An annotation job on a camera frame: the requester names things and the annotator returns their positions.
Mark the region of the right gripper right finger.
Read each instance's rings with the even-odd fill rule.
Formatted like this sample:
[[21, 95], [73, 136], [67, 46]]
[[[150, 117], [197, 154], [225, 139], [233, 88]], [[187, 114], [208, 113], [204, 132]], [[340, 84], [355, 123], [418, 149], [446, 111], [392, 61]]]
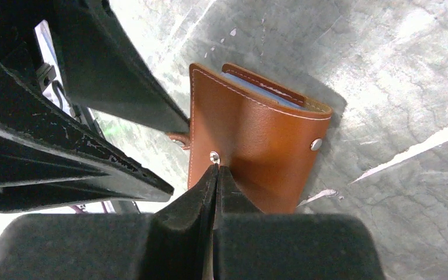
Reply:
[[246, 242], [250, 230], [246, 218], [261, 211], [242, 193], [231, 171], [221, 166], [216, 183], [216, 211], [213, 227], [213, 278], [241, 279], [247, 269]]

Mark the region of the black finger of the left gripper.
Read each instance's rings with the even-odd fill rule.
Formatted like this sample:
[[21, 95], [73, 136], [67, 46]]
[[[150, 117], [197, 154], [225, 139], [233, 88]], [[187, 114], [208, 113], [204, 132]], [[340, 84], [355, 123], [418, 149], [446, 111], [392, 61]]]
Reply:
[[109, 1], [54, 1], [58, 62], [69, 98], [162, 132], [190, 122], [152, 75]]
[[0, 213], [114, 199], [166, 202], [173, 192], [0, 63]]

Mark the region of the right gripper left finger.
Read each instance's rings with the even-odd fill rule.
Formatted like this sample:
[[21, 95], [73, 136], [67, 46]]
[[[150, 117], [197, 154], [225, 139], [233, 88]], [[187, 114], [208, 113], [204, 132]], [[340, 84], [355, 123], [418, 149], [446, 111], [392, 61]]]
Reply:
[[152, 215], [140, 279], [207, 279], [219, 167]]

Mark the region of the brown leather card holder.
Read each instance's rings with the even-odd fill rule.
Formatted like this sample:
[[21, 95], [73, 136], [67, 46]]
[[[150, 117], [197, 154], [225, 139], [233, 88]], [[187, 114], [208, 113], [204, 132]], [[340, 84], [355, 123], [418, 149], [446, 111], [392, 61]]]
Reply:
[[261, 211], [294, 212], [332, 108], [235, 64], [189, 74], [190, 131], [169, 134], [190, 153], [188, 187], [216, 163]]

